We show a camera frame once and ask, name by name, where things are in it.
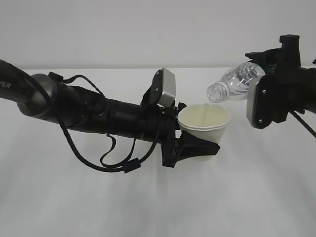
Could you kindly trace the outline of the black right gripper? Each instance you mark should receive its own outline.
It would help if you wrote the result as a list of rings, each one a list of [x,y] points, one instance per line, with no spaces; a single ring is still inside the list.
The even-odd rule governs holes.
[[[286,53],[299,53],[299,35],[281,35]],[[289,112],[316,112],[316,68],[304,68],[296,59],[279,59],[281,48],[246,53],[249,62],[259,65],[265,74],[260,83],[267,90],[266,111],[272,122],[286,121]]]

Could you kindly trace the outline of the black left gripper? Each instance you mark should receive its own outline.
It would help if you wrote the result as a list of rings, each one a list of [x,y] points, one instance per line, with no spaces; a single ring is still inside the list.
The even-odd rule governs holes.
[[[217,143],[206,141],[183,131],[179,138],[175,138],[176,130],[179,130],[177,118],[179,113],[186,108],[185,103],[175,101],[169,108],[160,107],[161,125],[159,137],[162,156],[162,165],[174,167],[176,162],[188,158],[201,156],[214,156],[220,150]]]

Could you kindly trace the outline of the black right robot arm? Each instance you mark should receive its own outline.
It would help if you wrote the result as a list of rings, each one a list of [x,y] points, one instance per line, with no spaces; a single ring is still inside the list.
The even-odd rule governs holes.
[[[249,84],[246,117],[264,129],[286,121],[289,112],[316,111],[316,69],[301,66],[298,35],[282,35],[280,48],[245,54],[265,75]]]

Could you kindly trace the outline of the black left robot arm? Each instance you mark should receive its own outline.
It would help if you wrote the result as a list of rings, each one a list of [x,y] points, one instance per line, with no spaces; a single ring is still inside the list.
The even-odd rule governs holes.
[[[178,115],[187,106],[175,102],[175,75],[169,70],[162,68],[155,73],[140,105],[109,99],[98,88],[90,91],[74,86],[75,79],[64,79],[52,72],[31,76],[1,61],[0,96],[15,102],[28,117],[59,124],[75,156],[101,172],[128,173],[139,168],[145,159],[128,155],[116,164],[92,164],[77,150],[70,130],[106,134],[111,139],[122,136],[151,142],[146,158],[160,144],[162,164],[166,167],[174,167],[187,158],[218,153],[218,142],[186,131],[176,138],[176,131],[180,129]]]

